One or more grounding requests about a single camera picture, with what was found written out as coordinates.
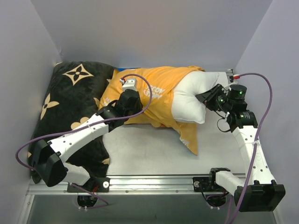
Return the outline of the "white pillow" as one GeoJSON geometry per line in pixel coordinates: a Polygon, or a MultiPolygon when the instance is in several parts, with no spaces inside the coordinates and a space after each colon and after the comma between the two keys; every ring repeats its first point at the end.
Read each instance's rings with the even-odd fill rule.
{"type": "Polygon", "coordinates": [[[188,73],[173,89],[173,118],[182,123],[205,123],[206,107],[195,96],[211,90],[217,84],[228,84],[226,72],[188,73]]]}

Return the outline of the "blue and orange pillowcase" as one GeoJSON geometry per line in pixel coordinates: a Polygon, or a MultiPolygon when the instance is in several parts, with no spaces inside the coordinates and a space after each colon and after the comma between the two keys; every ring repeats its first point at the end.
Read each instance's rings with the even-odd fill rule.
{"type": "Polygon", "coordinates": [[[127,75],[137,79],[137,90],[146,111],[130,118],[126,124],[151,124],[153,127],[173,128],[179,133],[180,141],[193,153],[198,154],[198,123],[177,122],[171,113],[173,89],[190,72],[203,71],[197,66],[138,68],[123,71],[114,70],[102,97],[98,100],[99,108],[107,106],[119,98],[122,89],[120,79],[127,75]]]}

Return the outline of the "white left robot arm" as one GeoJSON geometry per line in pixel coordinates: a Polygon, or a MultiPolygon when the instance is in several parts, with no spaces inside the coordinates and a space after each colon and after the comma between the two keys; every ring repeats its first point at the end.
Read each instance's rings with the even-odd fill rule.
{"type": "Polygon", "coordinates": [[[120,127],[142,111],[138,91],[127,89],[119,97],[100,109],[86,122],[68,134],[61,134],[50,141],[39,140],[32,155],[32,167],[48,187],[61,182],[77,184],[84,191],[94,188],[94,179],[82,166],[71,165],[67,160],[96,138],[120,127]]]}

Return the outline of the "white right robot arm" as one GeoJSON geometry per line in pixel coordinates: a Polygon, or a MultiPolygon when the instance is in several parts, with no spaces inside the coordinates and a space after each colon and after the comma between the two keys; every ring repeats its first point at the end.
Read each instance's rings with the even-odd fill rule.
{"type": "Polygon", "coordinates": [[[196,95],[207,109],[225,113],[229,132],[238,143],[247,173],[242,180],[228,168],[212,168],[207,181],[200,182],[195,188],[230,193],[239,212],[274,211],[285,196],[285,187],[276,182],[266,162],[255,114],[247,109],[245,102],[246,91],[247,88],[239,84],[233,84],[227,90],[217,84],[196,95]]]}

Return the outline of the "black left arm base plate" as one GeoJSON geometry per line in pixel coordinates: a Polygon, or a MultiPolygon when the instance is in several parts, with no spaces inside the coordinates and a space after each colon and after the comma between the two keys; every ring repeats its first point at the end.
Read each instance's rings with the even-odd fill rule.
{"type": "MultiPolygon", "coordinates": [[[[79,186],[79,187],[83,188],[84,190],[93,192],[93,193],[95,193],[95,192],[107,193],[107,192],[109,192],[110,178],[108,178],[108,177],[92,177],[83,186],[79,186]]],[[[71,186],[70,184],[68,184],[66,191],[68,193],[79,193],[79,192],[84,193],[84,191],[82,191],[74,186],[71,186]]]]}

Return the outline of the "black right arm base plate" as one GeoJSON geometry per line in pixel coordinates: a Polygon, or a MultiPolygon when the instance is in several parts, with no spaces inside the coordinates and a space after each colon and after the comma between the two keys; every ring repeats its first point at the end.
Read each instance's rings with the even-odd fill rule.
{"type": "Polygon", "coordinates": [[[212,183],[208,177],[193,177],[192,183],[194,192],[216,192],[220,194],[227,193],[223,187],[212,183]]]}

